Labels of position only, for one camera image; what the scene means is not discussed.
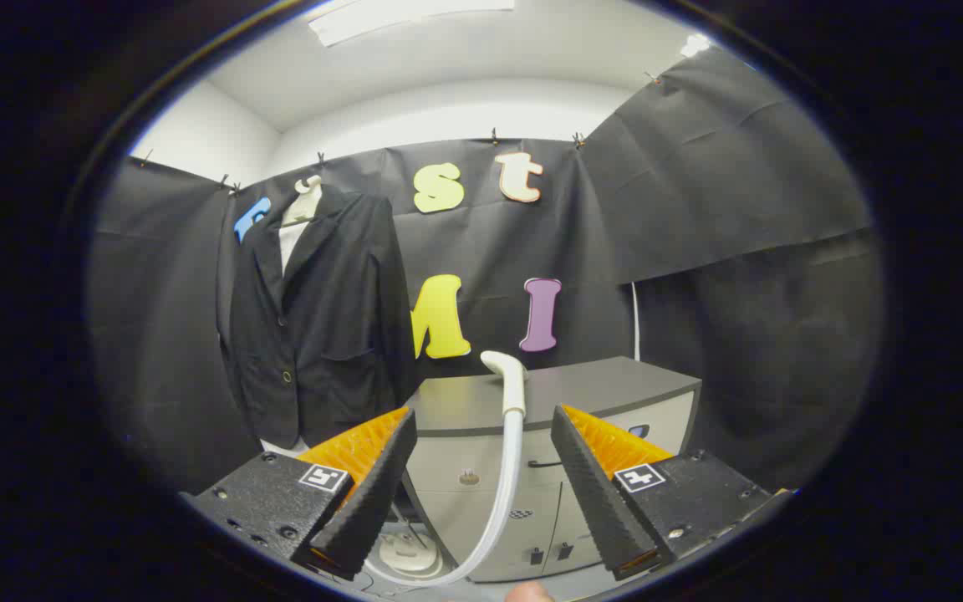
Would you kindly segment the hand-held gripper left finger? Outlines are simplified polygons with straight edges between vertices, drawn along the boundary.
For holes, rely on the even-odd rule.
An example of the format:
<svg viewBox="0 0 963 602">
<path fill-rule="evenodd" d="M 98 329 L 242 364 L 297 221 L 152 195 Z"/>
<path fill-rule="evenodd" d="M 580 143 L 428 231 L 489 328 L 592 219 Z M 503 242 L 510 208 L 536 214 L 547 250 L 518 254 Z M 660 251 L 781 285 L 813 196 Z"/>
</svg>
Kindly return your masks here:
<svg viewBox="0 0 963 602">
<path fill-rule="evenodd" d="M 352 579 L 385 525 L 417 442 L 401 407 L 291 457 L 272 451 L 182 499 L 237 541 Z"/>
</svg>

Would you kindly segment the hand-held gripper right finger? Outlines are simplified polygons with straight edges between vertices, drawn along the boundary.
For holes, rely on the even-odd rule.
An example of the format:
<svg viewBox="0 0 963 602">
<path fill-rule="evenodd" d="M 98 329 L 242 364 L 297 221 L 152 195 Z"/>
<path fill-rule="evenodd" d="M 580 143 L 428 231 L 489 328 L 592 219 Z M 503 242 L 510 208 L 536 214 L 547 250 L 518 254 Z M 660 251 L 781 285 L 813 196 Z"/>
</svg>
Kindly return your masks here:
<svg viewBox="0 0 963 602">
<path fill-rule="evenodd" d="M 554 409 L 550 435 L 601 561 L 618 580 L 679 563 L 791 495 L 706 450 L 669 453 L 568 405 Z"/>
</svg>

